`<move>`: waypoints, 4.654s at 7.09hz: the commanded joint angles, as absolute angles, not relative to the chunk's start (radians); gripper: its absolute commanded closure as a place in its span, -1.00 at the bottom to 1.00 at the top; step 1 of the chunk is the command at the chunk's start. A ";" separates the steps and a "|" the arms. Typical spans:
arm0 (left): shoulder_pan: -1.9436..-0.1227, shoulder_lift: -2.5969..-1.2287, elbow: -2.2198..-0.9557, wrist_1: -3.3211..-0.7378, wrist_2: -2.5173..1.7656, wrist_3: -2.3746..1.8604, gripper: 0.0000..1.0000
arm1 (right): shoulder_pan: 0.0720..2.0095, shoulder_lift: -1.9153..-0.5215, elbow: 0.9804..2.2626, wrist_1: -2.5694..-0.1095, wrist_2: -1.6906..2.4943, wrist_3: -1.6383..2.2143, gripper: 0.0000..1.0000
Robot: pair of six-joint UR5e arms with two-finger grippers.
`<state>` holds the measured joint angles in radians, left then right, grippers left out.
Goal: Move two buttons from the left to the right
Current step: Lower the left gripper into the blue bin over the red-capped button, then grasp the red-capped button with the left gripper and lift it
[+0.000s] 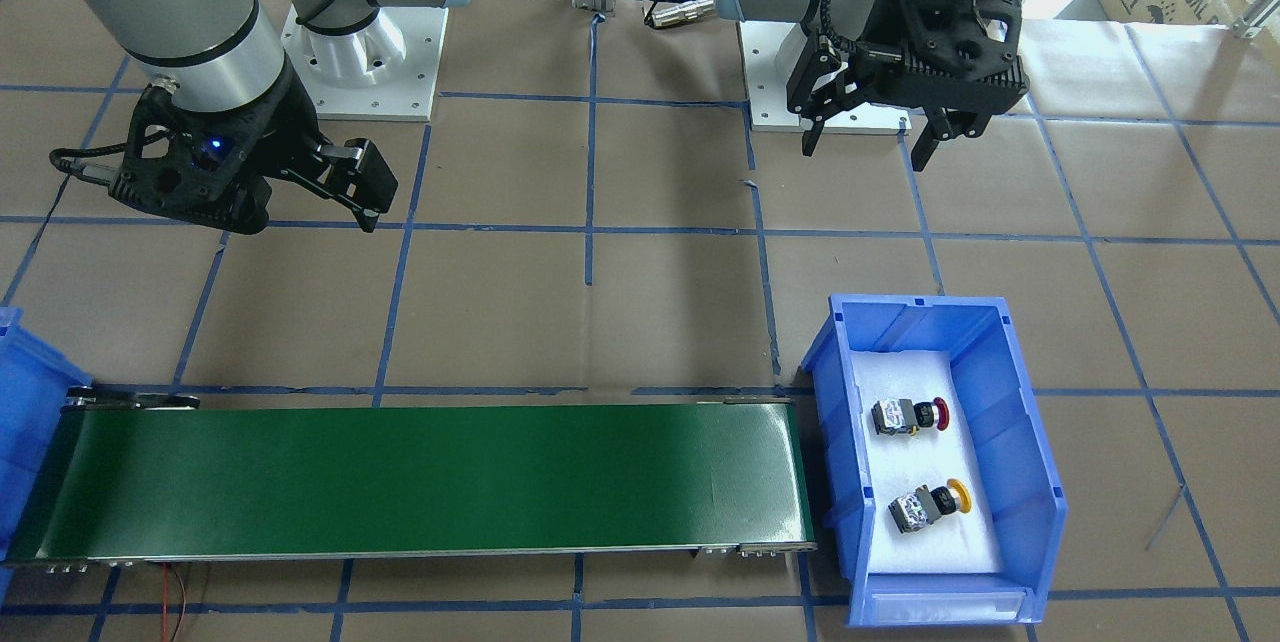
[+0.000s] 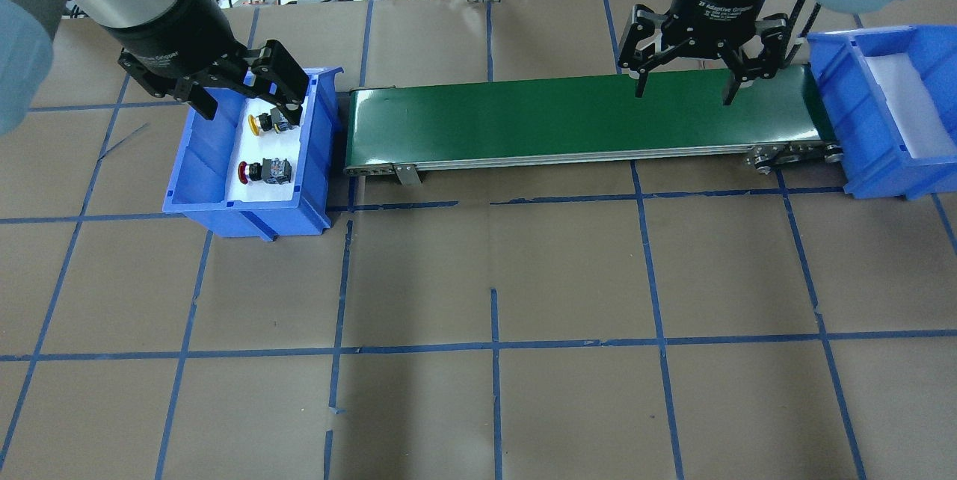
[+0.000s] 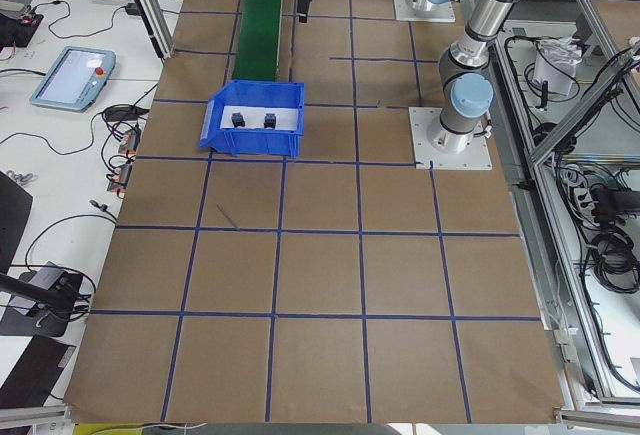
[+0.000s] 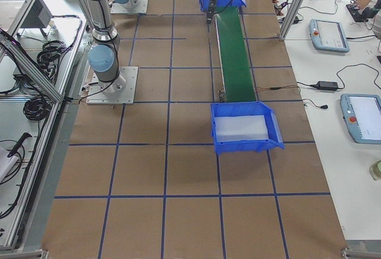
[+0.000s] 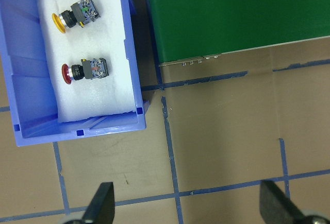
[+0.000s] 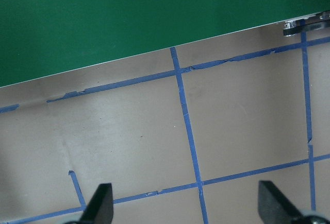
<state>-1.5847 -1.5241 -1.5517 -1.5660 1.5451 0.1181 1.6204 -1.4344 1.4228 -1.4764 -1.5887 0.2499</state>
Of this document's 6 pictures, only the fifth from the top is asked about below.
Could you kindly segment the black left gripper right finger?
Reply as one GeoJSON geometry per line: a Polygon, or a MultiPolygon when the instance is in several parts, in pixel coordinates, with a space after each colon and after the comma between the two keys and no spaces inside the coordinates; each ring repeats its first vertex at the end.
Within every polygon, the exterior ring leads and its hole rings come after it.
{"type": "Polygon", "coordinates": [[[283,193],[274,181],[262,180],[259,211],[265,223],[300,223],[305,215],[283,193]]]}

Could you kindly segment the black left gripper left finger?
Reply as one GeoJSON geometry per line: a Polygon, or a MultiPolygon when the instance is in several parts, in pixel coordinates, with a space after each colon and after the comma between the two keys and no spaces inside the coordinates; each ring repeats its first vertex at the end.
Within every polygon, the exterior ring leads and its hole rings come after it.
{"type": "Polygon", "coordinates": [[[115,216],[114,187],[112,182],[103,182],[82,216],[83,223],[113,223],[115,216]]]}

